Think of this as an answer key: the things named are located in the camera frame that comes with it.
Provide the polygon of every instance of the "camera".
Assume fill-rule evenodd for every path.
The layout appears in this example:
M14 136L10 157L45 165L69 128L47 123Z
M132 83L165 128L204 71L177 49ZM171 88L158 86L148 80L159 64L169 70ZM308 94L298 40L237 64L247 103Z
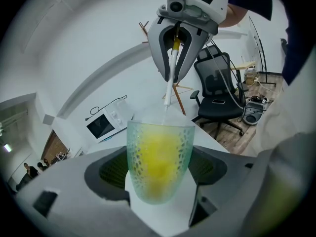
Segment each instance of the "camera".
M167 0L167 11L172 17L179 17L185 9L186 0Z
M183 6L179 2L172 2L170 5L170 10L172 10L173 12L179 12L182 9L183 9Z

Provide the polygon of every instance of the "yellow liquid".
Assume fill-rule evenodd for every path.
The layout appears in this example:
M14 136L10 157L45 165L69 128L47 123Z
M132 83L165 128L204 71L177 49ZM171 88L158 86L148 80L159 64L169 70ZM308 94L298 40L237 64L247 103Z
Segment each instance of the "yellow liquid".
M145 194L160 199L177 180L181 141L175 134L161 132L144 133L142 137L139 156L144 166Z

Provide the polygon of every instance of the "microwave oven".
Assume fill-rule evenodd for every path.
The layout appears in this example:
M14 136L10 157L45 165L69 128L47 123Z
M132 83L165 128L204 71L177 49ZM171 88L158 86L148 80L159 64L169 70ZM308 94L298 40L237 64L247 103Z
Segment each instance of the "microwave oven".
M134 112L124 99L118 99L101 109L88 121L86 127L90 137L97 143L127 128Z

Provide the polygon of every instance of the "white table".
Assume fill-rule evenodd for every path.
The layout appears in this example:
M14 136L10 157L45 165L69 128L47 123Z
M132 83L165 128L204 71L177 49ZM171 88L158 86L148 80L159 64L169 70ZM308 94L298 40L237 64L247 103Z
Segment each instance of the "white table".
M229 153L221 144L214 140L208 133L203 131L198 125L190 121L192 125L196 127L194 142L195 146L202 146L206 148L211 148L218 151L223 151ZM91 154L100 150L110 149L115 147L126 146L126 130L114 135L111 139L98 143L92 146L87 154Z
M194 145L203 146L228 153L228 151L203 131L192 121L196 127ZM113 136L110 140L94 145L88 154L104 149L126 146L126 130ZM129 191L132 211L155 232L163 237L170 237L186 231L194 205L196 184L189 170L187 170L179 189L174 197L167 203L161 205L150 205L142 202L135 193L129 172L125 179L125 190Z

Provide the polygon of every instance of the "smartphone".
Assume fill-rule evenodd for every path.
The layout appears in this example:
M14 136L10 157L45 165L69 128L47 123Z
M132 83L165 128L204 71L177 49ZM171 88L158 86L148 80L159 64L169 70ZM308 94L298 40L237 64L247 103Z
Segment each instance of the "smartphone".
M217 99L214 99L212 103L213 103L213 104L221 104L221 105L223 105L223 104L225 104L225 101L224 101L224 100L217 100Z

